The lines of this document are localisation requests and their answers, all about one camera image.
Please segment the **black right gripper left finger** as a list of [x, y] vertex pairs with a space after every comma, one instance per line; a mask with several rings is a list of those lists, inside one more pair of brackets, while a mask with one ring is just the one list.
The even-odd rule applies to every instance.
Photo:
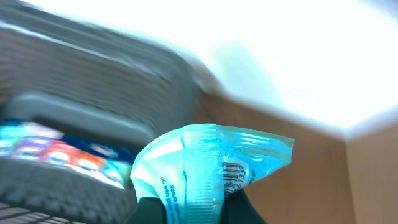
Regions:
[[159, 198], [143, 197], [124, 224], [166, 224], [165, 207]]

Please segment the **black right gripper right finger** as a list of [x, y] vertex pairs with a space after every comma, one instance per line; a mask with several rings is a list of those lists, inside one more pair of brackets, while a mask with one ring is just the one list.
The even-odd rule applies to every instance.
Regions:
[[221, 224], [266, 224], [266, 222], [252, 206], [244, 189], [241, 189], [225, 198]]

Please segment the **teal wipes packet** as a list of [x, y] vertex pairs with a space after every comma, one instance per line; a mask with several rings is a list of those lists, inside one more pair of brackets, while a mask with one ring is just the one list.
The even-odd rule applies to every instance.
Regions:
[[167, 132], [136, 157], [138, 200], [158, 198], [168, 223], [218, 223], [226, 197], [292, 160], [294, 139], [218, 124]]

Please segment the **Kleenex tissue multipack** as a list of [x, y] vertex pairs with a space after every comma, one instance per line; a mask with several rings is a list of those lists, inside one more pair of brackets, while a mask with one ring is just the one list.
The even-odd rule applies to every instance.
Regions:
[[1, 157], [74, 170], [118, 188], [129, 185], [136, 155], [127, 149], [67, 136], [31, 121], [1, 122]]

